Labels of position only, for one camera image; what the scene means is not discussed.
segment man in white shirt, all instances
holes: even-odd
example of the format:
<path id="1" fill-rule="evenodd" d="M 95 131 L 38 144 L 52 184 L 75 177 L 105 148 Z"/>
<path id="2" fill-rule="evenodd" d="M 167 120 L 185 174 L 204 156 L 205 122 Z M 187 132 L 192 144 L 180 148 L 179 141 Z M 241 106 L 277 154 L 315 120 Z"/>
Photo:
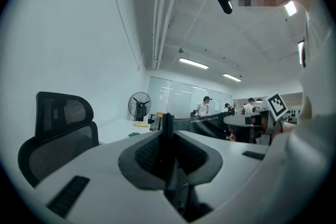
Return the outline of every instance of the man in white shirt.
<path id="1" fill-rule="evenodd" d="M 205 96 L 203 98 L 203 102 L 197 105 L 196 114 L 195 114 L 196 117 L 197 116 L 199 117 L 209 116 L 209 102 L 210 102 L 210 97 Z"/>
<path id="2" fill-rule="evenodd" d="M 335 24 L 323 0 L 243 0 L 242 2 L 247 6 L 283 7 L 290 1 L 306 10 L 304 46 L 301 55 L 303 71 L 299 79 L 303 87 L 300 124 L 302 121 L 311 120 L 317 114 L 336 112 L 336 106 L 330 100 L 334 96 L 333 92 L 336 92 L 336 80 L 326 79 L 334 77 L 336 69 Z M 285 122 L 283 131 L 289 132 L 294 127 L 295 125 Z M 279 132 L 278 124 L 274 135 Z"/>
<path id="3" fill-rule="evenodd" d="M 253 108 L 254 108 L 253 102 L 254 102 L 254 99 L 249 98 L 248 103 L 244 106 L 246 115 L 251 115 L 253 113 Z"/>

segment white desk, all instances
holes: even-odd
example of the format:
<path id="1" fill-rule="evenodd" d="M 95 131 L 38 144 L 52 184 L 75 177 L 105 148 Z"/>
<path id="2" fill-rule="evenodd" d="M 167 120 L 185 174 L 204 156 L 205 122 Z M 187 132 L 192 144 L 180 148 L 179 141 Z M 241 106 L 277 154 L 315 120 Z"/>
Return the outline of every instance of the white desk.
<path id="1" fill-rule="evenodd" d="M 134 121 L 117 120 L 98 129 L 100 144 L 108 144 L 129 137 L 131 133 L 148 133 L 149 127 L 136 127 Z"/>

